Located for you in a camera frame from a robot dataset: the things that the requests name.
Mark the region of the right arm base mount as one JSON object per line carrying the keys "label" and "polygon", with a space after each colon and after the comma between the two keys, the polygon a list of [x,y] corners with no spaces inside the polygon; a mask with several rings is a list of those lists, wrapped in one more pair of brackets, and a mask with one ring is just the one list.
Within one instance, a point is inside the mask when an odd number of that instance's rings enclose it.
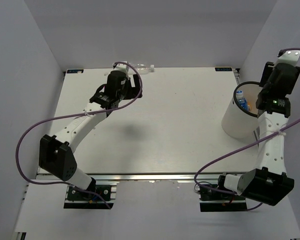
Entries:
{"label": "right arm base mount", "polygon": [[[197,177],[197,181],[206,187],[219,189],[218,177],[218,174],[202,174]],[[248,209],[246,199],[242,196],[212,191],[197,183],[194,192],[199,195],[202,213],[245,212]]]}

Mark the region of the blue label bottle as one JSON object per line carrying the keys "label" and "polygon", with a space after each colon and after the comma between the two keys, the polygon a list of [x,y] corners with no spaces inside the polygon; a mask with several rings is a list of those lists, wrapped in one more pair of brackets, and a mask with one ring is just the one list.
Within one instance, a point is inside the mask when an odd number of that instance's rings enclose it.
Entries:
{"label": "blue label bottle", "polygon": [[237,91],[236,91],[236,100],[238,101],[239,106],[240,106],[242,109],[244,109],[244,110],[246,110],[246,111],[249,110],[249,109],[248,109],[248,102],[247,102],[246,98],[244,97],[244,93],[243,93],[242,90],[237,90]]}

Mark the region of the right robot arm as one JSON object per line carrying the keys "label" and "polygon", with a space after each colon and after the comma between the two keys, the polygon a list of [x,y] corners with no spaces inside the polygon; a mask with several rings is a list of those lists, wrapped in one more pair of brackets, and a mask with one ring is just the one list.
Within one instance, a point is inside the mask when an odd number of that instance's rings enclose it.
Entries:
{"label": "right robot arm", "polygon": [[289,63],[267,63],[256,100],[259,138],[257,162],[253,170],[241,176],[225,173],[219,177],[216,195],[226,200],[233,193],[263,204],[275,206],[295,185],[287,176],[284,163],[285,136],[282,129],[291,115],[287,95],[292,93],[300,67]]}

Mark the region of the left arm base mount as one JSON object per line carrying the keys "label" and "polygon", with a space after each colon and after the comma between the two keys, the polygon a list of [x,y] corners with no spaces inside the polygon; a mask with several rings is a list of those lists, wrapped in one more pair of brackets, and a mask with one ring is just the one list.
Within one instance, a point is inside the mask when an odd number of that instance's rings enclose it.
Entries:
{"label": "left arm base mount", "polygon": [[64,209],[77,210],[110,210],[116,199],[117,184],[115,181],[99,181],[95,186],[98,194],[86,194],[69,186],[66,190]]}

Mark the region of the orange juice bottle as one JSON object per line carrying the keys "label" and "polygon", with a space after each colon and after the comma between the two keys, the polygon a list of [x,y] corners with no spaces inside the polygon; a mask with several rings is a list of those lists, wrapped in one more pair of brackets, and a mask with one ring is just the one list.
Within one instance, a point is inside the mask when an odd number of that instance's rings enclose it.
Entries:
{"label": "orange juice bottle", "polygon": [[247,102],[247,109],[249,112],[252,112],[252,107],[249,101]]}

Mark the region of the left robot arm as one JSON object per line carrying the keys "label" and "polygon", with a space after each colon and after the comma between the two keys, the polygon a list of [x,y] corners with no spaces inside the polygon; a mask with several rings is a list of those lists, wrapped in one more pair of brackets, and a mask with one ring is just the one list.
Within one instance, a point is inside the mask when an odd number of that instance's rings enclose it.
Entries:
{"label": "left robot arm", "polygon": [[78,188],[78,193],[89,200],[95,196],[96,180],[77,165],[74,153],[82,140],[104,121],[122,100],[141,98],[140,77],[132,78],[119,70],[107,76],[107,82],[97,88],[89,99],[82,116],[75,117],[56,134],[44,135],[39,144],[39,167],[65,183]]}

